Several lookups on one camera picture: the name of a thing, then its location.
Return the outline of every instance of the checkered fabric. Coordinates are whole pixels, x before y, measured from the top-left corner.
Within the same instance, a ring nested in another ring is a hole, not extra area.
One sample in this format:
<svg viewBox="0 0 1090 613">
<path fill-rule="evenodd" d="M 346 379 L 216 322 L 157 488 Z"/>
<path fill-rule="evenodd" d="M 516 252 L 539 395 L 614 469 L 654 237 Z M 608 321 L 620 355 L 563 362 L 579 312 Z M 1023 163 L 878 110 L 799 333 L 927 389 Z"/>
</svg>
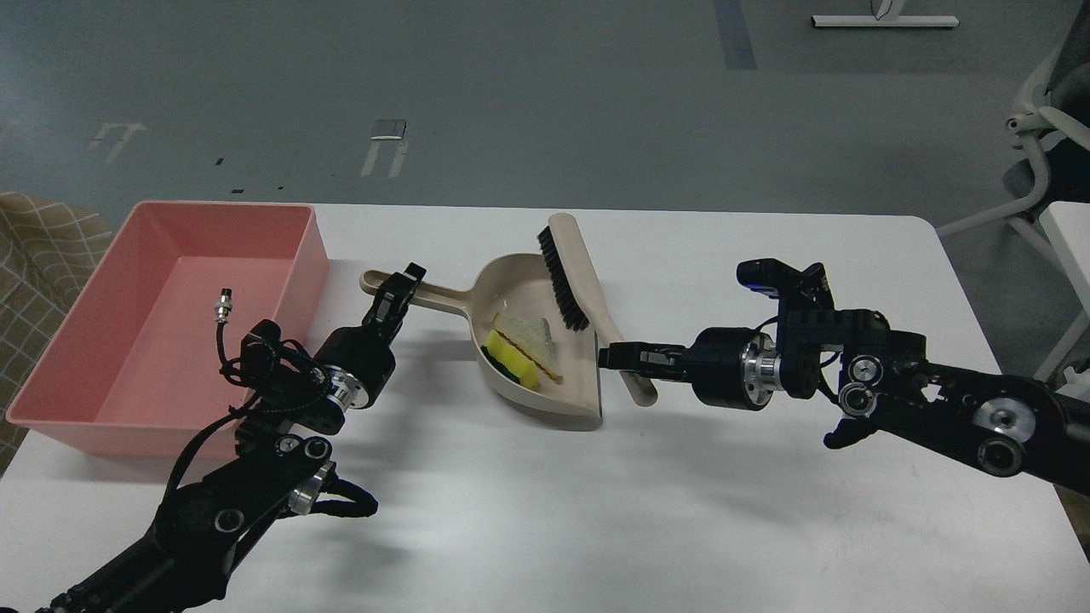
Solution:
<svg viewBox="0 0 1090 613">
<path fill-rule="evenodd" d="M 97 213 L 0 191 L 0 474 L 26 434 L 8 407 L 111 238 Z"/>
</svg>

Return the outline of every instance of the brush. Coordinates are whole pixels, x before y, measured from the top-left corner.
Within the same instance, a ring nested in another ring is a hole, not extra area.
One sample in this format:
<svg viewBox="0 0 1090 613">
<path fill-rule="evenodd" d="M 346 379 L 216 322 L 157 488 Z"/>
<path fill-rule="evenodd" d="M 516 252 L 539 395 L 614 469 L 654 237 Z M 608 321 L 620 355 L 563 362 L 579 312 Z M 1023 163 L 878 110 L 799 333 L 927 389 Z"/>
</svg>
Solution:
<svg viewBox="0 0 1090 613">
<path fill-rule="evenodd" d="M 537 242 L 553 279 L 553 293 L 564 325 L 581 330 L 593 324 L 603 345 L 622 342 L 625 337 L 609 316 L 602 284 L 576 218 L 567 213 L 550 216 L 548 226 L 537 235 Z M 650 407 L 658 399 L 658 392 L 649 378 L 629 372 L 620 376 L 637 405 Z"/>
</svg>

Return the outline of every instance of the pink container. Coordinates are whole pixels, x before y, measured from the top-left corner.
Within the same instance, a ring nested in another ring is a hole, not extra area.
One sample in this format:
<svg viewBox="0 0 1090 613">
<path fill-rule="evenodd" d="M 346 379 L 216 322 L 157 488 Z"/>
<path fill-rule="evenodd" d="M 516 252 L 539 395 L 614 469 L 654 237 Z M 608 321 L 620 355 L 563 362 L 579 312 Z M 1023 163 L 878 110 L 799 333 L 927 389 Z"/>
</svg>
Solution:
<svg viewBox="0 0 1090 613">
<path fill-rule="evenodd" d="M 246 389 L 218 374 L 214 306 L 233 290 L 228 357 L 270 318 L 302 340 L 329 272 L 306 205 L 142 202 L 8 411 L 93 454 L 177 456 Z M 233 429 L 203 457 L 233 456 Z"/>
</svg>

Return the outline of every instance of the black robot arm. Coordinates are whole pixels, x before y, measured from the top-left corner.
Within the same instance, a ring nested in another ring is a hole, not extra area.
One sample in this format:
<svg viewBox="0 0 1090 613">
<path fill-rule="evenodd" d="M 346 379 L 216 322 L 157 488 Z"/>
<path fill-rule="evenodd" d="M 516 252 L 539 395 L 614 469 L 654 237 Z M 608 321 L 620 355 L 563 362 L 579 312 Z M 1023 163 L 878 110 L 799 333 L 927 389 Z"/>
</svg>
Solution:
<svg viewBox="0 0 1090 613">
<path fill-rule="evenodd" d="M 375 401 L 393 372 L 389 346 L 424 273 L 411 264 L 392 275 L 362 324 L 335 330 L 314 357 L 299 342 L 281 340 L 279 326 L 265 320 L 243 338 L 239 358 L 228 360 L 222 329 L 231 292 L 225 289 L 216 305 L 220 372 L 253 394 L 186 445 L 148 531 L 38 613 L 169 613 L 198 606 L 226 596 L 231 574 L 277 519 L 373 515 L 375 498 L 337 476 L 329 441 L 289 431 L 300 424 L 336 434 L 348 409 Z M 201 445 L 235 420 L 241 420 L 238 457 L 179 486 Z M 339 500 L 318 500 L 322 495 Z"/>
<path fill-rule="evenodd" d="M 764 408 L 775 390 L 821 392 L 843 418 L 825 435 L 843 448 L 883 430 L 994 474 L 1028 472 L 1090 495 L 1090 405 L 1031 378 L 993 375 L 927 360 L 927 339 L 891 329 L 876 311 L 838 311 L 824 266 L 803 272 L 776 260 L 738 265 L 738 281 L 778 300 L 776 339 L 760 328 L 707 328 L 691 347 L 615 342 L 598 366 L 689 383 L 704 404 Z M 823 352 L 840 360 L 837 389 Z M 923 389 L 937 388 L 933 400 Z"/>
</svg>

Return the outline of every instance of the yellow sponge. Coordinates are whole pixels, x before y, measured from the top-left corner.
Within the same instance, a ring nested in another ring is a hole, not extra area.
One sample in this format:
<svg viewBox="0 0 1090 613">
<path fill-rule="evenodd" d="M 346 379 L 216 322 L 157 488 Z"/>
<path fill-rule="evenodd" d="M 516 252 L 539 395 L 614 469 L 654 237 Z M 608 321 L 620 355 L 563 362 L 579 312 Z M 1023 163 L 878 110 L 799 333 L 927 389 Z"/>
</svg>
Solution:
<svg viewBox="0 0 1090 613">
<path fill-rule="evenodd" d="M 488 333 L 488 339 L 484 341 L 481 350 L 492 365 L 511 381 L 530 389 L 537 387 L 537 364 L 508 345 L 496 330 Z"/>
</svg>

